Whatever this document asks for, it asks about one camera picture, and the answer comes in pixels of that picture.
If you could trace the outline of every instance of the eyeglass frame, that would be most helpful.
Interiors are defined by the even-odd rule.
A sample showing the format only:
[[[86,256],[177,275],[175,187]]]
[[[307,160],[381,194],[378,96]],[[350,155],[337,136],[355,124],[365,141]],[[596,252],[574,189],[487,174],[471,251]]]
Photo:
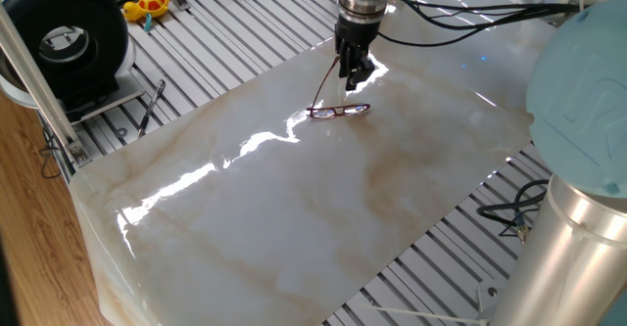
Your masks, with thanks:
[[[326,72],[326,75],[324,76],[324,79],[320,83],[320,86],[317,88],[317,92],[315,93],[315,97],[313,98],[312,106],[305,108],[305,111],[309,111],[310,112],[310,117],[312,117],[314,119],[334,119],[334,118],[336,118],[338,116],[359,116],[359,115],[362,115],[363,113],[365,113],[367,110],[370,109],[370,104],[367,104],[367,103],[358,103],[358,104],[352,104],[352,105],[346,105],[346,106],[338,106],[338,107],[322,107],[322,108],[316,108],[315,107],[315,101],[317,100],[317,96],[320,94],[320,90],[322,89],[322,86],[324,86],[324,82],[329,77],[329,75],[331,74],[331,71],[333,70],[333,68],[335,68],[335,65],[337,65],[339,60],[340,60],[340,56],[336,56],[335,60],[333,61],[333,64],[331,64],[331,68],[329,68],[329,71]],[[345,112],[346,108],[358,107],[358,106],[365,106],[365,110],[363,110],[363,111],[361,111],[359,113],[356,113],[356,114],[348,114],[348,113]],[[336,111],[336,109],[342,109],[342,113],[338,113]],[[323,110],[332,110],[333,111],[333,116],[330,116],[330,117],[314,116],[314,111],[323,111]]]

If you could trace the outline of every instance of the yellow toy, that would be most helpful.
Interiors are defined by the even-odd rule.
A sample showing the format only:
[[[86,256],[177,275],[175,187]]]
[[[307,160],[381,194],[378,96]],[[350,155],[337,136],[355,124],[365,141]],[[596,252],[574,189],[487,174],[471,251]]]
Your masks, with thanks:
[[[152,18],[158,18],[168,11],[169,0],[139,0],[138,3],[126,2],[122,14],[130,22],[146,18],[144,30],[148,31],[152,25]]]

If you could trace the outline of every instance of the eyeglasses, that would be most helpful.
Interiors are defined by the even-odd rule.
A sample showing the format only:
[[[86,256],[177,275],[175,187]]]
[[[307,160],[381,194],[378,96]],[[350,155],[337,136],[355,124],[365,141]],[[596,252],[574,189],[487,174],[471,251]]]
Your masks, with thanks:
[[[335,61],[329,68],[329,71],[326,72],[322,83],[320,83],[320,87],[317,88],[317,92],[315,93],[315,97],[313,98],[313,103],[311,107],[307,107],[306,110],[310,112],[310,117],[316,119],[333,119],[337,116],[357,116],[361,115],[365,111],[370,108],[370,104],[353,104],[347,106],[338,106],[338,107],[324,107],[324,108],[316,108],[315,100],[317,100],[317,95],[319,95],[320,90],[322,89],[322,85],[324,85],[324,81],[331,74],[331,71],[340,60],[340,57],[335,57]]]

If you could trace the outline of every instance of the cable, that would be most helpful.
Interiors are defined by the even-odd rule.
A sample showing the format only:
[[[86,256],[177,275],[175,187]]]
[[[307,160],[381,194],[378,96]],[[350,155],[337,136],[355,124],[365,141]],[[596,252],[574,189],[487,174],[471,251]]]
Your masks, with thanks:
[[[523,211],[517,213],[516,216],[513,217],[511,222],[506,226],[506,228],[501,233],[499,233],[499,237],[517,237],[517,235],[515,235],[515,234],[505,234],[505,233],[509,230],[509,228],[515,226],[516,225],[516,221],[518,219],[522,218],[525,215],[525,213],[527,213],[527,212],[535,212],[537,210],[540,210],[540,209],[528,209],[528,210],[523,210]]]
[[[518,23],[518,22],[535,19],[535,18],[542,18],[542,17],[554,15],[554,14],[575,12],[577,9],[576,6],[571,5],[571,4],[513,4],[513,5],[499,5],[499,6],[487,6],[487,7],[456,7],[456,6],[447,6],[447,5],[440,5],[440,4],[421,3],[418,0],[414,0],[414,1],[400,0],[400,1],[407,4],[412,10],[414,10],[423,19],[425,19],[429,23],[432,23],[436,26],[450,29],[450,30],[471,30],[469,33],[463,36],[460,36],[450,41],[444,41],[444,42],[439,42],[439,43],[406,42],[406,41],[401,41],[393,37],[387,36],[381,32],[378,33],[379,36],[383,37],[384,39],[390,42],[394,42],[397,44],[410,46],[410,47],[446,46],[446,45],[450,45],[450,44],[462,41],[463,39],[466,39],[474,34],[477,34],[486,28],[508,24],[508,23]],[[439,15],[439,16],[430,17],[426,15],[425,13],[423,13],[420,10],[420,7],[448,9],[448,10],[452,10],[456,12],[450,15]],[[513,10],[513,11],[506,12],[506,13],[479,13],[480,11],[494,11],[494,10]],[[474,24],[474,25],[453,25],[453,24],[448,24],[448,23],[441,23],[436,20],[438,18],[453,17],[461,13],[479,14],[479,15],[483,14],[486,16],[491,15],[491,16],[504,16],[504,17],[494,22],[480,23],[480,24]]]
[[[43,177],[44,179],[54,179],[56,177],[58,177],[59,175],[61,175],[61,171],[59,170],[59,172],[57,174],[54,175],[46,175],[46,166],[48,165],[48,162],[50,161],[50,158],[52,157],[52,152],[57,150],[59,151],[59,148],[56,146],[52,146],[52,142],[55,140],[55,137],[50,135],[45,127],[43,129],[43,134],[44,134],[44,138],[48,137],[48,140],[46,140],[46,145],[44,146],[43,149],[39,149],[39,156],[43,157],[43,164],[41,165],[41,177]]]
[[[527,199],[525,201],[520,201],[520,198],[530,188],[532,188],[534,186],[538,186],[538,185],[545,185],[545,184],[548,184],[548,183],[549,183],[549,180],[547,180],[547,179],[540,179],[540,180],[531,181],[531,182],[523,185],[520,189],[518,189],[518,192],[516,193],[516,196],[514,197],[513,203],[483,206],[483,207],[477,209],[477,213],[479,215],[481,215],[482,217],[485,217],[485,218],[497,221],[497,222],[502,223],[502,224],[504,224],[506,226],[506,228],[503,230],[503,232],[501,232],[499,234],[500,237],[517,237],[517,235],[506,235],[505,232],[507,232],[509,230],[509,228],[511,228],[511,227],[523,226],[524,225],[524,219],[523,219],[524,214],[527,213],[527,212],[532,212],[532,211],[538,210],[538,209],[528,209],[528,210],[520,211],[519,209],[540,203],[541,201],[543,201],[545,199],[545,195],[546,195],[547,192],[545,191],[544,193],[536,195],[535,197],[532,197],[532,198]],[[492,211],[495,211],[495,210],[514,210],[516,212],[516,215],[514,216],[513,219],[509,220],[509,219],[505,219],[505,218],[502,218],[502,217],[499,217],[499,216],[493,214]]]
[[[441,47],[441,46],[446,46],[446,45],[450,45],[456,42],[460,42],[463,39],[466,39],[474,34],[477,34],[479,32],[483,31],[483,28],[479,28],[476,29],[474,31],[471,31],[465,35],[463,35],[462,37],[458,37],[456,39],[450,40],[450,41],[445,41],[445,42],[439,42],[439,43],[413,43],[413,42],[405,42],[405,41],[400,41],[397,39],[394,39],[392,37],[386,36],[381,32],[378,32],[379,36],[385,38],[386,40],[390,41],[390,42],[394,42],[394,43],[398,43],[404,46],[411,46],[411,47]]]

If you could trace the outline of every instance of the marble slab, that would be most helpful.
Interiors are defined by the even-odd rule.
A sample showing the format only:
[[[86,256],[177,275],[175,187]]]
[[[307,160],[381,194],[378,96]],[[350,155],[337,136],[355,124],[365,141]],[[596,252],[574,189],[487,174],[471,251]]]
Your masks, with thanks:
[[[381,30],[457,36],[402,5]],[[329,40],[85,166],[70,188],[103,314],[319,325],[529,142],[525,88],[553,33],[517,23],[432,49],[379,38],[372,77],[346,93],[336,70],[318,99],[372,108],[314,120]]]

